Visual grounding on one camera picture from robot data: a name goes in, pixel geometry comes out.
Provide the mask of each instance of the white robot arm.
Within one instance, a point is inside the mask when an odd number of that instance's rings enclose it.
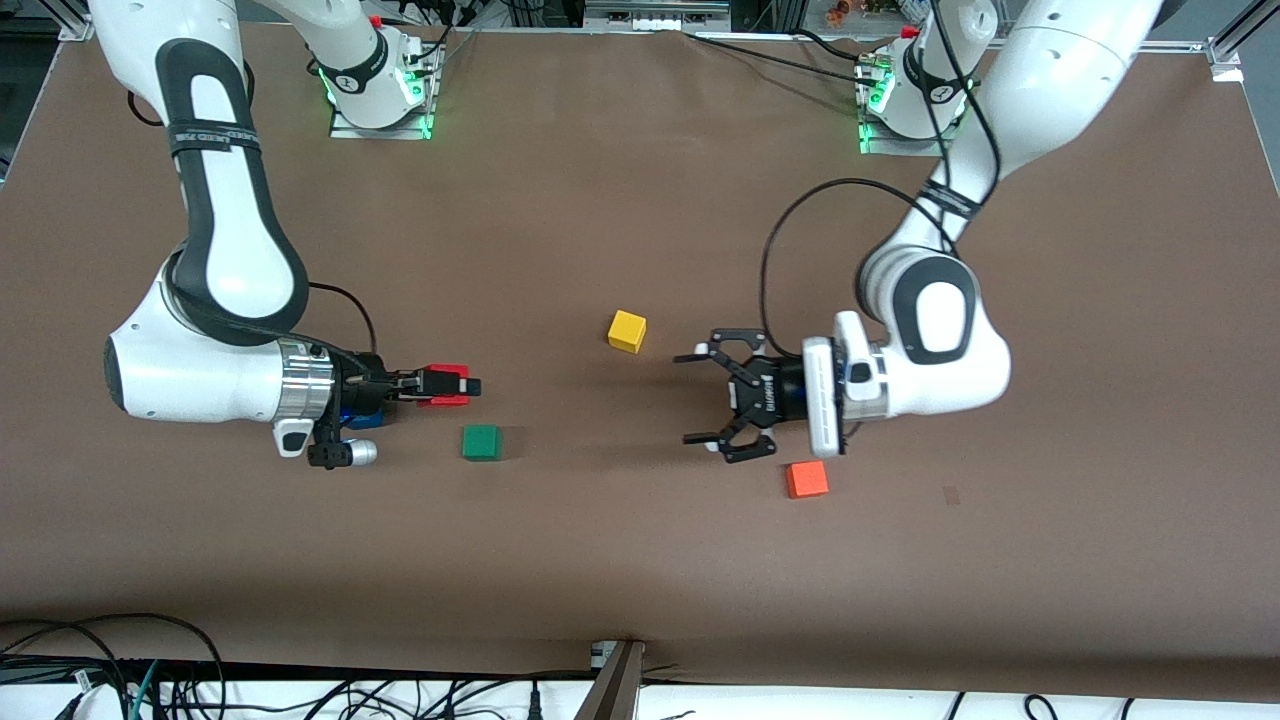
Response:
[[[950,251],[940,228],[954,242],[1000,179],[1076,138],[1097,118],[1160,6],[1160,0],[1033,0],[974,91],[982,115],[961,126],[950,147],[950,170],[938,165],[918,196],[920,209],[863,263],[859,304],[888,337],[869,341],[858,314],[844,311],[836,315],[833,337],[805,340],[797,359],[767,356],[760,331],[714,331],[710,342],[676,360],[709,359],[730,370],[733,421],[685,442],[736,462],[772,454],[777,423],[806,419],[810,451],[831,457],[844,452],[845,421],[954,413],[998,398],[1011,373],[1009,346],[987,316],[977,277]],[[928,50],[941,45],[932,38]],[[977,55],[968,59],[977,63]],[[928,86],[920,91],[927,95]],[[728,340],[746,342],[751,359],[728,359],[719,350]],[[760,437],[735,445],[733,436],[749,425]]]
[[[188,217],[187,238],[108,340],[115,404],[154,420],[269,421],[282,456],[306,451],[312,465],[333,469],[376,457],[369,441],[340,441],[343,416],[372,414],[384,400],[479,395],[466,373],[389,373],[371,352],[292,333],[306,310],[307,274],[271,208],[234,5],[90,5],[111,72],[165,124]],[[420,42],[375,29],[357,0],[268,5],[294,22],[352,122],[389,124],[421,102],[406,81]]]

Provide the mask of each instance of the cable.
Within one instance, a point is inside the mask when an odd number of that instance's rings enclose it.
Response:
[[[823,40],[822,37],[818,37],[817,33],[814,33],[812,31],[808,31],[808,29],[805,29],[803,27],[797,27],[795,29],[787,31],[787,35],[799,35],[801,37],[808,37],[809,40],[814,41],[818,45],[818,47],[822,47],[827,53],[831,53],[832,55],[835,55],[837,58],[841,58],[841,59],[845,59],[845,60],[852,60],[852,61],[856,63],[856,61],[859,61],[861,59],[858,55],[854,55],[851,53],[845,53],[844,50],[836,47],[835,45],[827,42],[826,40]]]
[[[374,320],[372,318],[369,316],[369,310],[365,310],[365,304],[361,302],[360,299],[352,295],[351,292],[335,284],[314,283],[314,282],[308,282],[307,284],[316,290],[337,292],[338,295],[349,300],[351,304],[356,306],[356,310],[360,310],[360,316],[365,319],[365,328],[369,329],[369,352],[378,355],[378,331],[374,329]]]
[[[306,716],[302,720],[315,720],[316,715],[320,715],[320,710],[324,708],[325,705],[329,705],[329,702],[333,698],[335,698],[339,694],[342,694],[342,691],[344,691],[344,689],[347,689],[349,687],[351,687],[351,680],[347,680],[344,683],[339,683],[332,691],[326,692],[324,694],[324,697],[321,697],[320,700],[317,700],[317,701],[315,701],[312,703],[311,710],[306,714]]]
[[[182,620],[182,619],[178,619],[178,618],[173,618],[172,615],[163,615],[160,612],[113,612],[113,614],[109,614],[109,615],[96,615],[93,618],[87,618],[84,620],[76,620],[73,623],[58,623],[58,621],[49,621],[49,620],[9,620],[9,621],[0,623],[0,626],[14,625],[14,624],[31,624],[31,623],[40,623],[40,624],[51,623],[50,628],[46,628],[45,630],[41,630],[41,633],[38,633],[38,634],[46,634],[46,633],[51,633],[51,632],[56,632],[56,630],[61,630],[61,629],[76,629],[76,628],[79,628],[81,630],[84,630],[83,625],[91,625],[91,624],[95,624],[95,623],[108,623],[108,621],[114,621],[114,620],[155,620],[155,621],[159,621],[159,623],[166,623],[169,625],[175,625],[178,628],[182,628],[182,629],[184,629],[184,630],[195,634],[197,638],[200,638],[200,642],[204,643],[204,646],[205,646],[206,650],[209,650],[209,655],[214,660],[214,666],[218,669],[218,680],[219,680],[219,684],[221,685],[221,700],[219,702],[218,720],[223,720],[223,716],[227,714],[227,675],[223,671],[223,659],[221,659],[221,655],[218,652],[218,646],[214,644],[212,638],[210,638],[207,633],[205,633],[204,630],[201,630],[200,628],[197,628],[196,625],[193,625],[193,624],[191,624],[191,623],[188,623],[186,620]],[[18,641],[15,643],[12,643],[9,647],[4,648],[0,652],[8,652],[10,648],[13,648],[17,644],[22,644],[24,641],[26,641],[26,638],[22,639],[22,641]],[[101,643],[101,638],[99,638],[96,642]],[[110,653],[110,650],[106,648],[105,643],[100,644],[100,648],[104,650],[104,652]],[[109,659],[113,661],[113,666],[115,666],[115,662],[114,662],[115,656],[114,655],[109,655]],[[119,692],[122,692],[122,693],[124,692],[123,675],[122,675],[122,687],[120,687]],[[123,715],[123,712],[125,710],[124,708],[123,694],[122,694],[120,705],[122,705],[120,710],[122,710],[122,715]]]
[[[430,56],[431,53],[435,53],[442,45],[444,45],[444,41],[448,40],[449,32],[452,32],[452,31],[453,31],[453,26],[452,24],[444,26],[444,32],[440,33],[440,37],[438,37],[435,40],[435,42],[431,44],[430,47],[428,47],[426,50],[419,53],[417,55],[411,55],[410,56],[410,59],[408,59],[410,64],[417,63],[417,61],[422,60],[424,58]]]
[[[348,702],[347,703],[347,708],[338,714],[338,720],[343,720],[343,719],[351,720],[352,717],[355,717],[357,712],[360,712],[361,710],[364,710],[364,707],[366,705],[369,705],[369,701],[376,698],[378,693],[385,691],[387,687],[390,685],[394,682],[396,680],[384,680],[383,684],[380,684],[376,688],[374,688],[372,692],[364,693],[365,700],[360,701],[360,705],[357,705],[355,707],[352,707],[351,702]]]
[[[1046,698],[1044,696],[1034,693],[1023,698],[1023,712],[1027,714],[1027,720],[1041,720],[1039,717],[1036,716],[1034,712],[1032,712],[1032,703],[1036,701],[1039,701],[1041,703],[1044,705],[1044,710],[1048,710],[1048,716],[1051,717],[1051,720],[1057,720],[1057,711],[1053,710],[1053,703],[1050,702],[1048,698]]]
[[[244,97],[248,100],[248,106],[250,108],[253,106],[253,91],[256,88],[257,88],[257,78],[253,76],[253,68],[252,68],[252,65],[250,65],[248,61],[246,60],[244,61]],[[164,127],[164,122],[163,120],[152,120],[151,118],[147,118],[146,115],[143,115],[141,110],[138,110],[138,97],[137,97],[137,95],[133,94],[132,90],[125,94],[125,96],[124,96],[124,104],[129,106],[129,111],[133,113],[133,117],[137,118],[140,123],[142,123],[142,124],[145,124],[147,127],[152,127],[152,128]]]
[[[47,634],[56,633],[59,630],[76,630],[81,635],[84,635],[90,642],[97,646],[97,650],[106,659],[111,667],[111,673],[108,673],[106,684],[110,685],[120,701],[120,717],[128,717],[128,702],[125,701],[125,679],[124,671],[120,670],[120,665],[116,662],[115,653],[111,648],[102,642],[102,638],[97,637],[96,633],[91,632],[82,623],[61,623],[58,620],[42,620],[42,619],[22,619],[22,620],[4,620],[0,621],[0,628],[17,626],[17,625],[45,625],[45,628],[28,633],[27,635],[18,638],[17,641],[9,643],[4,648],[0,648],[0,655],[8,653],[15,648],[23,647],[32,643]],[[115,675],[115,682],[111,682],[111,674]]]
[[[893,186],[884,184],[879,181],[873,181],[868,178],[837,178],[809,188],[808,191],[805,191],[804,195],[797,197],[794,202],[791,202],[791,205],[787,206],[786,210],[782,211],[782,217],[778,218],[778,222],[773,224],[773,229],[769,231],[769,237],[764,241],[764,250],[760,254],[760,292],[759,292],[760,328],[764,332],[764,338],[768,340],[769,345],[772,345],[773,348],[777,350],[778,354],[782,355],[783,357],[796,359],[800,356],[778,345],[778,341],[773,336],[773,331],[769,327],[767,296],[768,296],[768,278],[769,278],[769,256],[773,252],[773,243],[778,240],[778,233],[782,232],[782,227],[791,218],[791,214],[795,213],[797,209],[800,209],[800,206],[804,205],[810,197],[826,190],[831,190],[832,187],[838,187],[842,184],[863,184],[867,187],[874,187],[876,190],[882,190],[892,195],[893,197],[897,197],[899,200],[906,202],[915,210],[920,211],[925,218],[928,218],[929,222],[932,222],[933,225],[938,228],[938,232],[942,233],[942,238],[946,241],[946,243],[950,246],[955,246],[955,243],[951,242],[951,236],[947,234],[946,228],[942,227],[942,223],[937,218],[925,211],[924,206],[920,205],[918,200],[906,195],[905,192]]]
[[[147,688],[151,687],[151,678],[155,678],[157,665],[160,661],[152,660],[147,674],[142,675],[142,682],[138,683],[138,697],[133,698],[133,707],[129,708],[129,720],[142,720],[142,698],[147,696]]]
[[[933,15],[933,22],[941,23],[942,18],[940,15],[934,14]],[[925,49],[925,46],[929,42],[928,33],[924,33],[924,35],[925,35],[925,37],[920,38],[920,41],[919,41],[920,42],[920,47],[919,47],[919,50],[916,50],[916,53],[919,53],[920,56],[924,55],[924,49]],[[951,150],[947,147],[946,141],[942,138],[942,127],[938,124],[938,118],[933,113],[933,101],[929,97],[929,94],[925,92],[923,100],[924,100],[924,111],[925,111],[925,114],[929,115],[929,128],[933,129],[933,138],[938,143],[938,155],[942,156],[942,179],[943,179],[943,182],[946,182],[947,187],[951,187]],[[941,222],[943,224],[946,224],[946,222],[947,222],[947,211],[945,209],[942,209],[941,206],[938,208],[938,222]],[[951,255],[954,258],[956,258],[956,259],[960,258],[960,254],[956,251],[956,246],[955,246],[954,242],[951,243],[950,250],[951,250]]]
[[[434,711],[434,710],[435,710],[436,707],[440,707],[442,705],[448,705],[449,707],[453,707],[453,706],[456,705],[456,703],[453,702],[453,693],[456,693],[457,691],[461,691],[462,688],[465,688],[465,687],[467,687],[467,685],[470,685],[470,684],[471,684],[471,680],[462,680],[461,683],[457,683],[457,687],[454,687],[454,683],[449,683],[449,692],[448,692],[448,693],[445,693],[445,694],[444,694],[443,697],[440,697],[440,700],[438,700],[438,701],[433,702],[433,703],[431,703],[430,706],[428,706],[428,708],[426,708],[426,710],[424,710],[424,711],[422,711],[422,714],[421,714],[421,715],[419,715],[419,717],[430,717],[431,712],[433,712],[433,711]],[[485,692],[485,691],[489,691],[489,689],[493,689],[493,688],[495,688],[495,687],[497,687],[495,684],[493,684],[493,685],[488,685],[488,687],[485,687],[485,688],[481,688],[481,689],[480,689],[480,691],[477,691],[476,693],[472,693],[472,694],[468,694],[468,696],[467,696],[466,698],[462,698],[462,700],[467,700],[467,698],[471,698],[471,697],[474,697],[475,694],[479,694],[479,693],[481,693],[481,692]]]
[[[951,63],[951,70],[956,74],[956,78],[963,78],[965,74],[960,70],[960,60],[956,59],[955,47],[951,45],[951,37],[947,36],[947,24],[942,22],[942,13],[938,10],[938,0],[929,0],[929,5],[933,9],[933,17],[938,23],[938,36],[942,38],[942,49],[947,53],[947,61]],[[996,133],[991,129],[991,123],[987,122],[987,114],[982,111],[982,106],[978,105],[978,96],[973,94],[969,88],[969,83],[961,81],[960,87],[964,88],[965,99],[969,100],[969,105],[973,106],[973,114],[978,119],[978,124],[982,126],[982,132],[987,133],[987,142],[991,143],[991,154],[995,160],[995,177],[991,181],[991,187],[987,188],[987,193],[982,196],[982,202],[979,205],[986,205],[991,196],[996,192],[996,186],[1000,184],[1001,167],[1004,165],[1004,158],[1000,155],[1000,143],[996,142]]]
[[[207,310],[204,306],[204,301],[201,301],[196,296],[191,295],[189,292],[187,292],[187,291],[184,291],[184,290],[182,290],[182,288],[179,288],[177,286],[170,286],[169,291],[174,296],[177,296],[177,297],[179,297],[179,299],[183,300],[183,305],[182,305],[183,310],[196,310],[196,313],[198,313],[200,315],[204,315],[206,319],[212,320],[212,322],[215,322],[215,323],[218,323],[218,324],[228,328],[228,329],[238,331],[238,332],[242,332],[242,333],[260,334],[260,336],[269,337],[269,338],[273,338],[273,340],[284,338],[284,340],[292,340],[294,342],[302,342],[302,343],[306,343],[306,345],[315,345],[317,347],[323,347],[323,348],[328,350],[330,355],[337,355],[338,357],[342,357],[347,363],[351,363],[352,366],[355,366],[361,373],[369,373],[369,365],[366,365],[361,359],[356,357],[352,352],[349,352],[347,350],[343,350],[342,347],[338,347],[337,345],[333,345],[332,342],[325,342],[323,340],[314,338],[311,336],[306,336],[306,334],[302,334],[302,333],[278,332],[278,331],[273,331],[270,328],[264,328],[262,325],[257,325],[257,324],[253,324],[253,323],[242,323],[239,320],[232,320],[232,319],[228,319],[228,318],[223,318],[223,316],[219,316],[219,315],[214,314],[211,310]]]
[[[529,691],[529,720],[543,720],[543,693],[538,689],[538,680]]]
[[[343,687],[348,685],[348,684],[349,683],[340,683],[338,685],[338,688],[335,688],[335,689],[338,689],[340,692],[340,689]],[[212,710],[212,708],[216,708],[216,707],[221,707],[220,705],[215,705],[215,703],[202,703],[202,702],[198,702],[198,700],[200,700],[198,697],[196,698],[196,702],[191,702],[186,697],[186,694],[188,692],[191,692],[189,688],[187,691],[183,691],[180,694],[175,696],[175,697],[180,697],[182,698],[182,703],[179,705],[177,702],[177,700],[175,700],[174,702],[172,702],[169,705],[169,708],[170,710],[187,710],[187,711],[191,711],[191,710]],[[227,705],[227,710],[253,710],[256,712],[268,712],[268,714],[275,715],[275,714],[280,714],[280,712],[293,712],[296,710],[302,710],[303,707],[312,707],[317,702],[320,702],[320,700],[323,700],[323,698],[308,700],[307,702],[300,702],[297,705],[291,705],[288,707],[268,707],[268,706],[264,706],[264,705],[228,703]],[[385,700],[383,700],[381,702],[385,702],[385,703],[390,705],[390,702],[385,701]]]
[[[837,73],[837,72],[826,70],[826,69],[822,69],[822,68],[815,68],[813,65],[806,65],[804,63],[796,63],[794,60],[787,60],[785,58],[777,58],[777,56],[773,56],[773,55],[765,55],[764,53],[756,53],[755,50],[748,50],[746,47],[737,47],[736,45],[730,45],[728,42],[721,42],[718,40],[712,40],[709,37],[699,37],[696,35],[689,35],[687,32],[685,33],[685,36],[689,37],[689,38],[691,38],[691,40],[696,40],[698,42],[701,42],[704,45],[710,45],[710,46],[719,47],[719,49],[723,49],[723,50],[731,50],[733,53],[741,53],[742,55],[750,55],[753,58],[759,58],[762,60],[768,60],[771,63],[778,63],[780,65],[788,65],[788,67],[792,67],[792,68],[799,68],[801,70],[809,70],[810,73],[818,73],[820,76],[833,77],[833,78],[837,78],[837,79],[847,79],[849,82],[852,82],[852,83],[856,83],[856,85],[865,85],[868,87],[876,85],[876,81],[873,81],[870,78],[860,78],[860,77],[854,77],[854,76],[846,76],[844,73]]]
[[[257,87],[257,78],[253,77],[253,67],[244,60],[244,97],[248,100],[248,106],[253,106],[253,90]]]
[[[81,693],[73,697],[72,701],[63,707],[61,712],[59,712],[58,716],[54,717],[54,720],[74,720],[76,711],[79,708],[79,703],[84,701],[84,694],[86,693]]]
[[[956,693],[956,698],[951,701],[951,710],[947,712],[947,720],[956,720],[956,712],[960,711],[960,702],[964,701],[964,691]]]
[[[152,128],[164,126],[164,123],[160,120],[152,120],[151,118],[146,118],[142,115],[142,113],[138,110],[137,96],[133,95],[132,90],[128,92],[128,95],[124,96],[124,104],[129,106],[129,111],[133,113],[133,117],[137,118],[140,123]]]
[[[760,17],[755,18],[755,22],[751,23],[751,27],[746,28],[746,32],[755,32],[755,28],[760,27],[760,23],[764,22],[764,15],[767,15],[769,10],[773,9],[773,4],[777,0],[769,0],[769,4],[760,9]]]
[[[498,0],[498,1],[511,8],[512,10],[524,10],[526,13],[541,13],[543,10],[547,9],[547,3],[543,3],[540,5],[521,5],[518,3],[515,3],[513,0]]]

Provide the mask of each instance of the green led light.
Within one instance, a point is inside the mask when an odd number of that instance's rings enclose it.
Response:
[[[329,87],[329,81],[324,77],[324,73],[320,74],[320,82],[324,85],[324,96],[325,96],[325,99],[329,100],[330,105],[333,105],[334,108],[337,108],[338,102],[333,99],[333,88]]]
[[[867,123],[858,124],[858,150],[860,150],[863,155],[870,155],[872,128]]]

